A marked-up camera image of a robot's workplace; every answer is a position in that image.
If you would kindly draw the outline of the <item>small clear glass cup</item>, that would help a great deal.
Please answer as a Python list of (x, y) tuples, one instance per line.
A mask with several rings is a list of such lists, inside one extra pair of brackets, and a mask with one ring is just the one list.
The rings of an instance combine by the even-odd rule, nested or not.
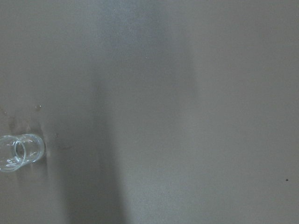
[(36, 134), (1, 136), (0, 171), (14, 172), (25, 165), (40, 160), (45, 152), (45, 143)]

